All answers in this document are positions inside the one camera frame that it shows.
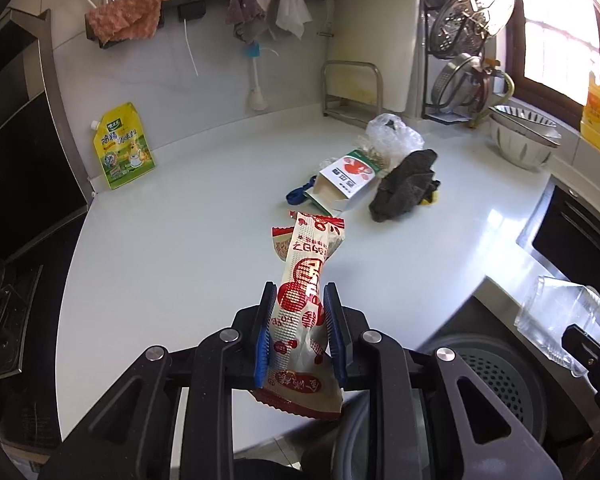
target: seasoning pouch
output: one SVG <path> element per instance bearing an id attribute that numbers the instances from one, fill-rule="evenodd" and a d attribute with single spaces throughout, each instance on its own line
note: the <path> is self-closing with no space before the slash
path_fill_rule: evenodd
<path id="1" fill-rule="evenodd" d="M 98 123 L 93 145 L 111 189 L 130 182 L 155 167 L 140 116 L 131 103 L 110 110 Z"/>
<path id="2" fill-rule="evenodd" d="M 325 353 L 328 336 L 320 302 L 325 259 L 344 240 L 344 220 L 298 213 L 293 228 L 272 230 L 285 271 L 269 319 L 269 369 L 260 402 L 295 415 L 340 416 L 342 391 Z"/>

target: plastic bag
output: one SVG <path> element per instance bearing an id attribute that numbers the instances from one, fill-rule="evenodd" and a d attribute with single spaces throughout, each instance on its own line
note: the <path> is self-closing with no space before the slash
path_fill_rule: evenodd
<path id="1" fill-rule="evenodd" d="M 365 135 L 358 137 L 357 146 L 382 168 L 382 174 L 388 174 L 411 152 L 421 150 L 424 139 L 400 117 L 382 114 L 369 121 Z"/>

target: metal colander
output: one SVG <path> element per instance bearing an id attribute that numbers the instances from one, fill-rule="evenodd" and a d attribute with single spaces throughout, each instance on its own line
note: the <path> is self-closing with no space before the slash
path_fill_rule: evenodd
<path id="1" fill-rule="evenodd" d="M 535 370 L 509 345 L 480 334 L 435 339 L 422 352 L 453 349 L 506 405 L 538 442 L 546 431 L 546 397 Z"/>

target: white countertop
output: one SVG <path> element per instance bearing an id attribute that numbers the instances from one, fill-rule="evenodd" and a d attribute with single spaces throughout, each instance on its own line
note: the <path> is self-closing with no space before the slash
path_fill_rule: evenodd
<path id="1" fill-rule="evenodd" d="M 279 282 L 283 263 L 270 229 L 292 224 L 286 193 L 323 159 L 350 151 L 361 133 L 322 117 L 317 105 L 276 112 L 165 146 L 155 152 L 155 170 L 98 193 L 60 312 L 63 437 L 145 348 L 195 346 L 257 304 L 266 281 Z M 408 348 L 431 336 L 485 276 L 519 301 L 546 273 L 515 240 L 549 175 L 515 167 L 461 126 L 425 121 L 420 133 L 439 155 L 439 201 L 379 224 L 366 207 L 369 193 L 345 213 L 346 240 L 322 274 L 343 304 Z M 233 406 L 235 449 L 308 420 L 247 392 L 234 392 Z"/>

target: cardboard box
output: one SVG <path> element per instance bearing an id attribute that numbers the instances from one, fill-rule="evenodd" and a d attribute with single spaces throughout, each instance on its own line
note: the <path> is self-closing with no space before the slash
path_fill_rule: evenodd
<path id="1" fill-rule="evenodd" d="M 328 215 L 339 216 L 370 189 L 378 171 L 377 164 L 353 150 L 324 168 L 304 194 Z"/>

